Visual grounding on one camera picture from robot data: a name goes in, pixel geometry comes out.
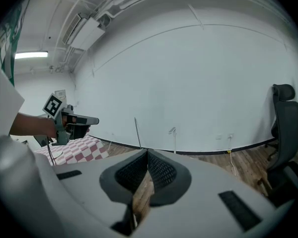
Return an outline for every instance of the hand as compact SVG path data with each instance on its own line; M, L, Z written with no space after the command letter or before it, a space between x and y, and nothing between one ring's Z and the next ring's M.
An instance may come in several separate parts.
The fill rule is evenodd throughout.
M76 123L76 117L73 117L72 121L73 123ZM67 128L67 124L68 124L68 117L62 116L62 125L65 129ZM46 135L50 138L56 138L56 129L55 129L53 119L49 119L46 128L47 128Z

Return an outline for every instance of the baseboard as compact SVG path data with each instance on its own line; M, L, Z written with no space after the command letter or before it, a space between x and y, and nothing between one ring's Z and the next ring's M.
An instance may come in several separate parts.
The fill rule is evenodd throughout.
M129 147L129 148L133 148L133 149L141 149L139 146L126 145L126 144L122 144L122 143L118 143L118 142L106 140L106 139L103 139L103 138L95 137L95 136L92 136L92 135L89 135L89 136L94 137L94 138L98 138L101 141L104 141L104 142L107 142L107 143L112 143L112 144L115 144L115 145ZM275 138L272 138L272 139L268 139L268 140L265 140L263 142L259 142L259 143L256 143L256 144L233 148L232 149L232 152L238 152L238 151L242 151L242 150L254 148L254 147L257 147L257 146L260 146L260 145L264 145L264 144L270 143L270 142L272 142L274 140L276 140L276 139ZM162 150L162 151L173 153L173 151L169 151L169 150ZM179 154L179 155L221 155L221 154L227 154L227 151L226 150L223 150L223 151L214 151L214 152L212 152L212 151L209 151L209 152L185 152L185 151L177 151L176 153Z

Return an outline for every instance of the black panel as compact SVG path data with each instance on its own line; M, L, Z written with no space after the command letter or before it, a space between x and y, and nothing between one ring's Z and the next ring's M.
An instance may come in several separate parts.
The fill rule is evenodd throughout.
M173 204L190 187L189 170L152 149L148 150L148 171L154 186L150 206Z
M244 231L251 229L261 222L261 219L234 193L234 191L220 193L219 197Z
M71 139L78 139L78 138L85 137L88 128L89 128L89 125L68 124L68 130L74 130L72 133Z
M131 205L133 193L147 172L147 150L107 168L99 177L101 188L114 202Z
M64 116L64 115L67 116L67 123L74 123L74 122L73 122L73 118L76 118L76 116L73 117L73 116L70 116L69 114L67 114L67 113L65 113L65 112L62 112L62 116Z
M135 229L135 223L133 218L133 208L129 205L126 209L124 218L122 221L116 222L111 228L123 235L129 236Z
M86 118L82 118L82 117L76 117L76 123L86 124L87 123L87 119Z
M116 181L134 194L147 172L147 162L146 154L129 162L115 173Z
M59 180L63 180L63 179L75 177L75 176L78 176L78 175L81 175L81 171L73 170L73 171L70 171L70 172L57 174L56 176L58 177Z

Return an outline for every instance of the wooden floor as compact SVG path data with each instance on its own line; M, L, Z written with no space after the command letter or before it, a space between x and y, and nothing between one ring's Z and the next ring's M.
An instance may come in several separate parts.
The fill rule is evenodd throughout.
M134 150L133 148L115 144L110 145L106 142L104 142L104 145L107 147L109 157ZM265 148L264 146L259 146L232 153L231 157L232 163L235 166L236 178L253 187L258 192L267 195L264 187L262 185L257 185L257 181L260 178L267 180L267 158L269 154L273 153L274 151L275 149L273 147L268 146ZM200 161L212 163L230 173L227 175L235 175L234 168L230 162L230 154L188 156L188 158L194 158ZM298 152L293 160L298 163ZM149 211L149 198L152 194L154 194L153 183L149 173L147 172L143 182L136 191L133 200L133 211L138 223L146 216L147 212Z

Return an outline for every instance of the black office chair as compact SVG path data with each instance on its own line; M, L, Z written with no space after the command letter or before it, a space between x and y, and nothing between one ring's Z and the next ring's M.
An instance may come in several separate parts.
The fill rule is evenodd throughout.
M258 185L264 184L269 199L279 206L298 193L298 165L289 162L298 150L298 103L278 101L275 103L278 127L277 156L268 165L267 180L261 178Z
M288 84L283 84L283 85L273 85L273 103L274 103L274 108L276 111L276 104L278 102L284 102L284 101L290 101L295 97L295 90L291 85ZM278 138L278 125L277 125L277 120L275 120L273 127L271 129L271 134L272 136L277 139ZM272 156L277 153L278 150L278 144L266 144L265 147L271 146L276 149L275 152L270 154L267 158L268 161L271 161Z

